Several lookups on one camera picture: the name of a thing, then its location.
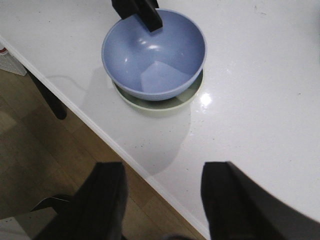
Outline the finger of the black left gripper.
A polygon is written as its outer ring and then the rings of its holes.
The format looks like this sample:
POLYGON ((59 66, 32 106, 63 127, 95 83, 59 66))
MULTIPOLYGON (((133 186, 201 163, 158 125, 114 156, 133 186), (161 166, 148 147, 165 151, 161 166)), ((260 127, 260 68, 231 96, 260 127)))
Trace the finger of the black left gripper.
POLYGON ((112 0, 112 7, 122 20, 138 15, 150 32, 163 27, 163 21, 157 10, 156 0, 112 0))

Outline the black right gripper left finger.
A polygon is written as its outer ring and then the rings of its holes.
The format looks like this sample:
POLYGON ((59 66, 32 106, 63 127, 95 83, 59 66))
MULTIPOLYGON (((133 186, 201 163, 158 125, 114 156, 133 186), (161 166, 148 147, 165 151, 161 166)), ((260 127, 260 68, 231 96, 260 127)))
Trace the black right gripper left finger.
POLYGON ((128 200, 121 162, 98 162, 71 201, 36 236, 36 240, 123 240, 128 200))

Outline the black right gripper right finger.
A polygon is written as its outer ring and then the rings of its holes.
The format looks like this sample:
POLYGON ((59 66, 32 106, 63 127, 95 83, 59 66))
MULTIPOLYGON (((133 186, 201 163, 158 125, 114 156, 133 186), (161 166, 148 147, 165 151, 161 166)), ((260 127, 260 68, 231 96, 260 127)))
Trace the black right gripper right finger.
POLYGON ((232 162, 206 162, 201 200, 212 240, 318 240, 320 224, 281 202, 232 162))

